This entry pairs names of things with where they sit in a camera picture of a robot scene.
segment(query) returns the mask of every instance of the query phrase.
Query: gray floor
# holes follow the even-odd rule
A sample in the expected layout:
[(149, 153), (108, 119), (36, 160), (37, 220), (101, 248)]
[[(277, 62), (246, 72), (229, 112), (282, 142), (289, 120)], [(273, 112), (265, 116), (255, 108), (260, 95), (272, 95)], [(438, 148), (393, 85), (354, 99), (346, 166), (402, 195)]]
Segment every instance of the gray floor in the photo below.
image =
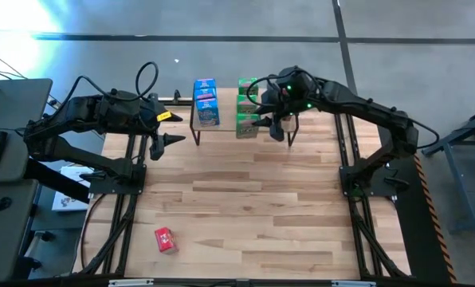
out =
[[(0, 1), (0, 29), (70, 34), (337, 37), (332, 0), (21, 1), (9, 12)], [(348, 37), (475, 38), (475, 0), (340, 0)], [(0, 37), (0, 57), (28, 77), (53, 79), (62, 100), (85, 74), (104, 89), (134, 90), (146, 61), (160, 67), (155, 91), (190, 94), (195, 78), (265, 76), (299, 65), (346, 82), (339, 43), (235, 41), (35, 41), (25, 33)], [(475, 45), (350, 44), (361, 97), (394, 105), (446, 135), (475, 113)], [(0, 69), (6, 69), (0, 63)], [(143, 85), (146, 85), (144, 74)], [(82, 85), (77, 95), (95, 92)], [(420, 142), (432, 135), (421, 132)], [(98, 151), (94, 135), (69, 135)], [(422, 157), (457, 279), (475, 284), (475, 231), (448, 234), (462, 205), (441, 154)]]

